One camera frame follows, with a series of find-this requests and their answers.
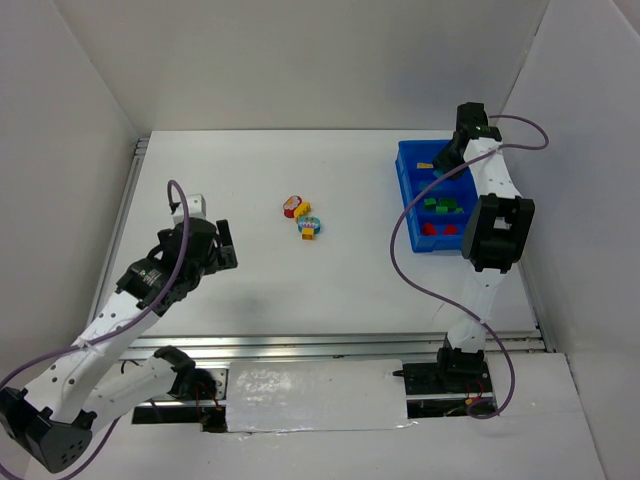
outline wire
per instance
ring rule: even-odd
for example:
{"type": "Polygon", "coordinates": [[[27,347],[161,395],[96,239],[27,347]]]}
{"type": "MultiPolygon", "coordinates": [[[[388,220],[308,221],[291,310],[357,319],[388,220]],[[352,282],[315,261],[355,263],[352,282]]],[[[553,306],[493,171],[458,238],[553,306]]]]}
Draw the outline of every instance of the wire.
{"type": "MultiPolygon", "coordinates": [[[[507,361],[507,365],[509,366],[509,376],[511,377],[511,382],[510,382],[510,385],[509,385],[509,392],[507,393],[507,396],[506,396],[504,402],[502,403],[502,405],[500,407],[498,407],[495,412],[489,413],[487,415],[475,415],[474,413],[471,412],[471,405],[469,405],[467,407],[467,414],[470,417],[476,418],[476,419],[479,419],[479,420],[485,420],[485,419],[493,418],[493,417],[496,417],[496,416],[500,415],[505,410],[505,408],[507,408],[509,403],[511,402],[511,399],[513,398],[513,393],[514,393],[515,388],[516,388],[516,372],[515,372],[515,369],[513,367],[513,362],[511,361],[511,356],[509,355],[509,352],[507,351],[507,348],[504,346],[504,343],[502,343],[502,340],[500,340],[500,337],[498,337],[498,334],[489,325],[484,323],[482,321],[482,318],[480,318],[480,316],[478,316],[476,313],[474,313],[471,310],[469,310],[467,307],[465,307],[461,303],[456,302],[452,298],[446,297],[444,295],[440,295],[439,293],[436,293],[434,291],[431,291],[431,290],[428,290],[428,289],[426,289],[424,287],[421,287],[416,282],[414,282],[409,277],[407,277],[407,275],[405,275],[405,273],[400,269],[400,266],[398,265],[398,261],[396,259],[396,251],[395,251],[395,249],[396,249],[396,238],[398,236],[398,231],[400,230],[400,225],[402,225],[402,222],[407,217],[407,215],[409,214],[411,209],[413,207],[415,207],[418,204],[418,202],[420,202],[420,200],[422,200],[422,198],[427,193],[429,193],[436,186],[438,186],[438,184],[444,182],[445,180],[447,180],[448,178],[452,177],[456,173],[461,172],[465,168],[469,168],[471,165],[473,165],[475,163],[478,163],[478,162],[480,162],[482,160],[486,160],[487,158],[492,157],[493,154],[495,154],[498,150],[504,150],[504,149],[507,149],[507,148],[514,148],[514,149],[521,149],[521,150],[543,150],[543,149],[547,148],[547,146],[549,145],[549,136],[547,135],[547,132],[545,132],[542,129],[542,127],[539,126],[537,123],[535,123],[535,122],[533,122],[533,121],[531,121],[529,119],[526,119],[526,118],[523,118],[523,117],[519,117],[517,115],[491,115],[489,118],[509,118],[509,119],[512,119],[512,120],[518,120],[520,122],[524,122],[524,123],[526,123],[528,125],[531,125],[533,128],[538,130],[538,132],[540,132],[540,134],[542,135],[542,138],[544,139],[544,143],[542,145],[522,145],[522,144],[518,144],[518,143],[503,143],[503,144],[499,145],[495,150],[491,150],[490,152],[487,152],[487,153],[485,153],[483,155],[480,155],[480,156],[478,156],[478,157],[476,157],[474,159],[471,159],[468,162],[463,163],[462,165],[458,165],[453,170],[451,170],[451,171],[445,173],[444,175],[442,175],[441,177],[437,178],[435,181],[430,183],[429,186],[427,186],[427,188],[425,188],[422,192],[420,192],[418,194],[418,196],[416,196],[416,198],[414,198],[409,203],[409,205],[407,205],[407,208],[404,209],[404,211],[402,212],[402,214],[398,218],[398,221],[396,222],[395,226],[393,227],[393,231],[391,232],[391,241],[389,242],[389,254],[391,256],[391,263],[393,264],[393,268],[395,269],[397,274],[400,276],[400,278],[402,278],[402,280],[404,280],[408,285],[410,285],[411,287],[415,288],[419,292],[422,292],[422,293],[424,293],[426,295],[429,295],[431,297],[437,298],[438,300],[440,300],[442,302],[448,303],[449,305],[454,306],[454,307],[458,308],[459,310],[462,310],[464,313],[469,315],[474,321],[476,321],[480,325],[482,325],[485,328],[485,330],[493,337],[495,342],[498,344],[498,347],[500,347],[500,351],[504,355],[504,358],[507,361]]],[[[491,398],[482,398],[482,399],[476,401],[473,405],[477,405],[479,403],[488,403],[488,402],[491,402],[491,401],[493,401],[491,398]]]]}
{"type": "MultiPolygon", "coordinates": [[[[170,204],[172,210],[175,211],[176,203],[173,201],[173,195],[172,195],[172,189],[173,188],[175,188],[176,191],[178,192],[178,196],[180,197],[180,201],[182,202],[182,205],[187,205],[187,197],[184,194],[184,191],[182,190],[182,187],[178,184],[178,182],[176,182],[175,180],[169,180],[169,182],[167,183],[167,197],[169,199],[169,204],[170,204]]],[[[160,304],[160,302],[162,302],[162,300],[167,295],[167,293],[169,293],[169,290],[171,290],[171,287],[173,287],[173,284],[175,283],[176,279],[178,278],[178,275],[180,274],[180,270],[182,269],[182,263],[184,262],[184,257],[185,257],[185,255],[187,253],[187,243],[188,243],[188,241],[189,241],[189,215],[187,214],[187,215],[184,216],[184,220],[183,220],[182,240],[180,241],[180,250],[178,252],[178,258],[176,260],[176,264],[173,267],[173,271],[171,272],[171,275],[169,276],[169,279],[167,280],[167,283],[162,288],[162,290],[160,290],[160,292],[158,293],[156,298],[154,298],[153,301],[149,305],[147,305],[146,308],[144,310],[142,310],[127,325],[125,325],[124,327],[122,327],[120,329],[117,329],[117,330],[114,329],[112,332],[107,333],[105,335],[102,335],[100,337],[94,338],[93,340],[89,340],[88,342],[86,342],[87,345],[91,345],[91,346],[98,345],[100,343],[106,342],[107,340],[111,340],[112,338],[114,338],[114,337],[116,337],[118,335],[123,334],[127,330],[132,329],[137,324],[139,324],[142,320],[144,320],[144,318],[150,312],[152,312],[160,304]]],[[[53,360],[53,359],[57,360],[60,357],[63,357],[65,355],[69,355],[70,353],[74,353],[74,352],[77,352],[79,350],[82,350],[82,348],[79,347],[78,345],[72,345],[70,347],[65,347],[65,348],[61,348],[59,350],[54,350],[53,352],[42,354],[39,357],[36,357],[36,358],[34,358],[32,360],[29,360],[25,364],[20,365],[18,368],[16,368],[12,372],[10,372],[0,382],[0,391],[2,389],[4,389],[9,384],[9,382],[11,380],[13,380],[15,377],[20,375],[25,370],[28,370],[29,368],[31,368],[31,367],[33,367],[35,365],[38,365],[39,363],[46,362],[47,360],[53,360]]],[[[60,478],[59,480],[71,480],[72,478],[76,477],[80,472],[82,472],[85,468],[87,468],[89,466],[89,464],[98,455],[98,453],[100,453],[100,451],[102,450],[104,445],[107,443],[107,440],[111,436],[111,433],[113,432],[113,429],[115,428],[117,423],[118,423],[118,419],[113,421],[113,423],[109,427],[109,430],[107,431],[106,435],[104,436],[104,438],[102,439],[102,441],[100,442],[100,444],[98,445],[96,450],[89,457],[89,459],[84,464],[82,464],[82,466],[80,466],[77,470],[75,470],[74,472],[70,473],[69,475],[60,478]]],[[[9,480],[24,480],[23,478],[18,477],[17,475],[14,475],[12,472],[7,470],[2,463],[0,463],[0,474],[2,474],[4,477],[8,478],[9,480]]]]}

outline white table surface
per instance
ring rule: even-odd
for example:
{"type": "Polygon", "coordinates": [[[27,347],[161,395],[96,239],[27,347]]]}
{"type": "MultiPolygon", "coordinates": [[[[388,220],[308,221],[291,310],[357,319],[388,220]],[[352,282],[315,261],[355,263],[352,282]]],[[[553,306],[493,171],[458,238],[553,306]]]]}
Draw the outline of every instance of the white table surface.
{"type": "MultiPolygon", "coordinates": [[[[499,418],[420,419],[396,430],[248,435],[200,433],[195,424],[131,425],[128,416],[77,478],[604,480],[564,355],[513,359],[516,396],[499,418]]],[[[499,355],[488,360],[501,401],[508,388],[505,361],[499,355]]],[[[51,475],[32,460],[26,478],[51,475]]]]}
{"type": "MultiPolygon", "coordinates": [[[[109,290],[172,226],[166,182],[202,193],[209,220],[227,218],[239,260],[200,286],[148,335],[442,333],[458,313],[407,286],[389,259],[403,210],[394,161],[400,140],[443,139],[438,131],[154,132],[117,252],[109,290]],[[290,195],[322,221],[303,241],[282,213],[290,195]]],[[[414,254],[406,225],[398,259],[408,275],[460,299],[468,262],[459,254],[414,254]]],[[[535,330],[520,272],[500,286],[499,332],[535,330]]]]}

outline small object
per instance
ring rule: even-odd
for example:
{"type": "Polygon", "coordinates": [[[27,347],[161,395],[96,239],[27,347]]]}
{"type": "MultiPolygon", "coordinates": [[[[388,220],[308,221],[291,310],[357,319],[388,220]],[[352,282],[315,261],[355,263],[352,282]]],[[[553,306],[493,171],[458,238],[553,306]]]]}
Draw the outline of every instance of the small object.
{"type": "Polygon", "coordinates": [[[435,210],[436,208],[436,199],[435,198],[426,198],[424,201],[424,209],[425,210],[435,210]]]}
{"type": "Polygon", "coordinates": [[[300,217],[298,231],[302,233],[303,240],[313,240],[316,233],[320,231],[320,220],[311,216],[300,217]]]}
{"type": "Polygon", "coordinates": [[[284,216],[287,218],[293,218],[293,213],[295,212],[296,208],[300,206],[301,203],[302,203],[302,198],[300,198],[298,195],[290,196],[287,199],[287,201],[284,202],[284,205],[282,205],[282,209],[284,210],[284,216]]]}
{"type": "Polygon", "coordinates": [[[458,208],[458,202],[455,198],[441,198],[440,206],[455,210],[456,208],[458,208]]]}
{"type": "Polygon", "coordinates": [[[313,240],[314,236],[315,236],[315,232],[313,231],[313,228],[303,228],[302,229],[302,239],[303,240],[313,240]]]}
{"type": "Polygon", "coordinates": [[[447,228],[444,229],[444,235],[457,235],[458,228],[454,225],[447,225],[447,228]]]}
{"type": "Polygon", "coordinates": [[[438,235],[438,231],[436,230],[436,227],[434,227],[432,224],[425,223],[422,226],[422,234],[428,237],[432,237],[432,236],[438,235]]]}
{"type": "Polygon", "coordinates": [[[311,204],[309,202],[302,202],[298,207],[293,211],[293,218],[298,221],[300,217],[306,215],[311,211],[311,204]]]}

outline green block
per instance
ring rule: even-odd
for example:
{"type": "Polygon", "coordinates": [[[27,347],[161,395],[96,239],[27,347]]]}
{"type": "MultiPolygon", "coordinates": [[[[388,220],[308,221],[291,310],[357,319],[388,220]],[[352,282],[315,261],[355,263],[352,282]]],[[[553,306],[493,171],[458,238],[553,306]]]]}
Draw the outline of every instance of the green block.
{"type": "Polygon", "coordinates": [[[441,198],[440,206],[447,208],[458,208],[458,202],[456,202],[455,198],[441,198]]]}
{"type": "Polygon", "coordinates": [[[426,198],[424,200],[424,209],[425,210],[433,210],[436,208],[436,199],[435,198],[426,198]]]}

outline white block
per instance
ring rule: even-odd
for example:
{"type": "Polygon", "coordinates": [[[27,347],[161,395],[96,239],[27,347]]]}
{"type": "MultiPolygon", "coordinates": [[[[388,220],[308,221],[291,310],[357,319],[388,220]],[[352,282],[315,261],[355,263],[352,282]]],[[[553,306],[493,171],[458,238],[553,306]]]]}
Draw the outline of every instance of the white block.
{"type": "MultiPolygon", "coordinates": [[[[207,202],[203,195],[188,195],[187,196],[187,209],[190,218],[207,219],[207,202]]],[[[172,215],[173,224],[178,225],[184,220],[184,208],[182,203],[178,205],[176,211],[172,215]]]]}

